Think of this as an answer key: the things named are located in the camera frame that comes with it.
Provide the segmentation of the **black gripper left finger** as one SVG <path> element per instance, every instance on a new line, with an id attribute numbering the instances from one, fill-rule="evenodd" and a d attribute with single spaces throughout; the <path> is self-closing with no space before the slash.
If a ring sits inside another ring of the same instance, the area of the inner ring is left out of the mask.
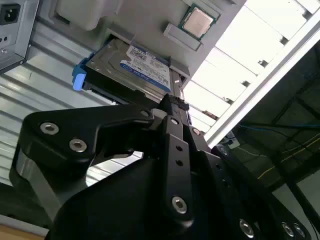
<path id="1" fill-rule="evenodd" d="M 162 203 L 184 227 L 194 221 L 191 155 L 173 98 L 34 112 L 22 122 L 10 179 L 26 187 L 54 222 L 73 196 L 140 160 L 162 168 Z"/>

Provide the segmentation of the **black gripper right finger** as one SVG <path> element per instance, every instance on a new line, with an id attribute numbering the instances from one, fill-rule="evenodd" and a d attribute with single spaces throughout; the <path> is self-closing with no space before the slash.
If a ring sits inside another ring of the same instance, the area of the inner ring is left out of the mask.
<path id="1" fill-rule="evenodd" d="M 191 147 L 200 186 L 205 193 L 208 224 L 215 240 L 310 240 L 311 234 L 228 148 L 210 148 L 190 125 L 189 105 L 174 97 L 183 135 Z"/>

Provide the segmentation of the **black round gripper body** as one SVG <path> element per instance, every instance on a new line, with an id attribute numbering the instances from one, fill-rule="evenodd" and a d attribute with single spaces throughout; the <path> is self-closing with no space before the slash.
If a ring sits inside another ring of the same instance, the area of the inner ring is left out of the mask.
<path id="1" fill-rule="evenodd" d="M 184 227 L 162 202 L 163 171 L 155 159 L 143 159 L 77 193 L 59 210 L 49 240 L 234 240 L 217 204 L 190 173 L 193 223 Z"/>

